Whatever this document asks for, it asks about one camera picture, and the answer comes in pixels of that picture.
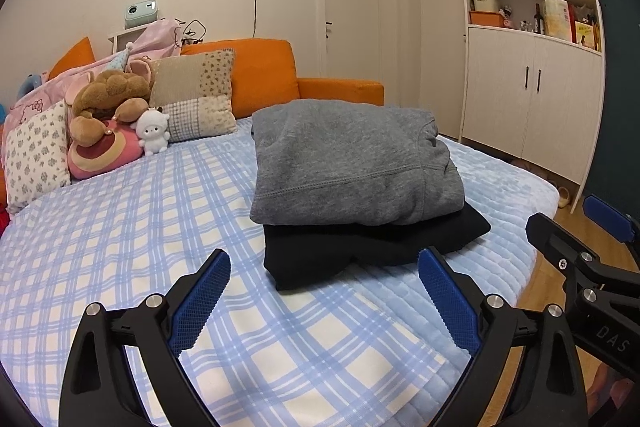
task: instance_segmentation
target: orange cushion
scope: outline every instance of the orange cushion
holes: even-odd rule
[[[231,72],[231,106],[236,118],[300,98],[296,62],[291,44],[271,39],[204,42],[182,48],[181,55],[232,48],[236,61]]]
[[[71,48],[66,55],[56,63],[55,66],[49,71],[49,78],[54,79],[60,73],[72,70],[73,68],[79,68],[81,66],[87,66],[95,62],[94,51],[91,48],[91,42],[89,37],[85,37],[73,48]]]
[[[385,105],[385,87],[372,80],[299,78],[298,89],[302,98]]]

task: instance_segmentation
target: orange sofa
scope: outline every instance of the orange sofa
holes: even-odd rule
[[[182,48],[182,55],[196,55],[232,48],[236,61],[231,73],[231,105],[236,118],[299,98],[344,100],[383,105],[385,88],[371,80],[298,78],[291,44],[274,39],[240,39],[204,42]]]

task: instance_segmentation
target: slipper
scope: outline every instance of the slipper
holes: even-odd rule
[[[564,208],[571,203],[571,194],[565,187],[558,187],[560,193],[560,199],[558,200],[558,208]]]

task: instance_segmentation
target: folded clothes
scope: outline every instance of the folded clothes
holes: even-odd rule
[[[468,203],[413,225],[265,225],[264,267],[276,289],[293,290],[330,279],[352,262],[397,266],[415,263],[427,247],[458,251],[489,230],[489,222]]]
[[[464,188],[428,110],[294,100],[254,113],[262,225],[409,225],[460,210]]]

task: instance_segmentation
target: blue gripper pad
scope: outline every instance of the blue gripper pad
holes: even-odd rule
[[[596,196],[584,198],[582,209],[585,216],[609,232],[620,243],[631,243],[634,240],[634,229],[628,217],[600,198]]]
[[[222,252],[194,284],[193,290],[182,300],[174,313],[168,342],[176,358],[180,352],[191,349],[196,343],[209,315],[225,290],[229,277],[231,261],[228,254]]]
[[[474,357],[480,349],[478,316],[456,282],[428,248],[418,257],[418,275],[456,346]]]

